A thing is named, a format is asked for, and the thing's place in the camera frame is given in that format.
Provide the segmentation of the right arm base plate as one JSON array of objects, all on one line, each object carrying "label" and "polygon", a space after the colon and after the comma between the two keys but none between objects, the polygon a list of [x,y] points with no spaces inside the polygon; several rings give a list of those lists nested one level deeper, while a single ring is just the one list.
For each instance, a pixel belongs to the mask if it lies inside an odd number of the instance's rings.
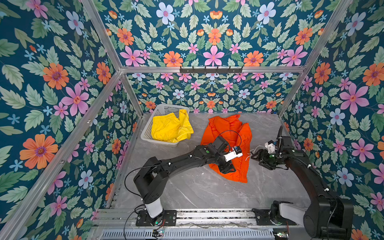
[{"label": "right arm base plate", "polygon": [[285,219],[276,211],[270,209],[252,209],[258,226],[296,226],[297,224],[291,220]]}]

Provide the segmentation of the orange shorts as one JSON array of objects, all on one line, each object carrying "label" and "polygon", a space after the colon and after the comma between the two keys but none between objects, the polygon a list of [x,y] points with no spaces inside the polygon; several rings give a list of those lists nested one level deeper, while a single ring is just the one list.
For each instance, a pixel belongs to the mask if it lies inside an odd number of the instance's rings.
[{"label": "orange shorts", "polygon": [[240,183],[247,183],[249,169],[250,144],[252,141],[252,131],[248,123],[239,120],[240,115],[233,115],[227,118],[213,117],[209,119],[209,124],[205,129],[201,145],[208,145],[218,137],[223,137],[231,147],[240,147],[243,155],[232,160],[236,169],[234,173],[222,174],[219,167],[210,164],[209,167],[223,178]]}]

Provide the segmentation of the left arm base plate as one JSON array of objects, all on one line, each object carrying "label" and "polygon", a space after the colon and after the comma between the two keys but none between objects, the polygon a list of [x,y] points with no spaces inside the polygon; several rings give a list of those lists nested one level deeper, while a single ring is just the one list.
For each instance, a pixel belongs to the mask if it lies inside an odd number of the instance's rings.
[{"label": "left arm base plate", "polygon": [[175,226],[177,220],[176,210],[163,210],[157,217],[151,218],[149,213],[141,210],[138,213],[136,226],[137,227],[168,227]]}]

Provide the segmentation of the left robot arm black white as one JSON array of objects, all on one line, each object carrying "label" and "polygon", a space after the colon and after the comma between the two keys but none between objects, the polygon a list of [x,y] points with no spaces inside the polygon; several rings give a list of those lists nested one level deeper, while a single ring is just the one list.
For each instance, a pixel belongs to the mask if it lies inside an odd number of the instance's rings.
[{"label": "left robot arm black white", "polygon": [[240,147],[231,147],[223,137],[217,137],[213,143],[198,145],[192,151],[172,159],[148,159],[134,177],[135,186],[146,208],[141,219],[147,219],[151,226],[164,224],[165,210],[160,197],[173,176],[211,164],[216,165],[224,175],[235,173],[232,160],[242,155]]}]

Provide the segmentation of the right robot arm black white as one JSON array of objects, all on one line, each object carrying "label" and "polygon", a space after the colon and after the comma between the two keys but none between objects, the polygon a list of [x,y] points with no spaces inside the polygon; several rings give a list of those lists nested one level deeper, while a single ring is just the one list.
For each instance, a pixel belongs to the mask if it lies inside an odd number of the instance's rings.
[{"label": "right robot arm black white", "polygon": [[306,210],[290,202],[274,201],[268,215],[257,217],[258,220],[269,221],[274,225],[295,223],[303,226],[311,238],[323,240],[351,238],[353,204],[340,198],[327,186],[307,154],[295,149],[288,137],[278,137],[277,142],[269,141],[263,149],[256,148],[251,154],[251,159],[271,171],[282,166],[293,171],[311,201]]}]

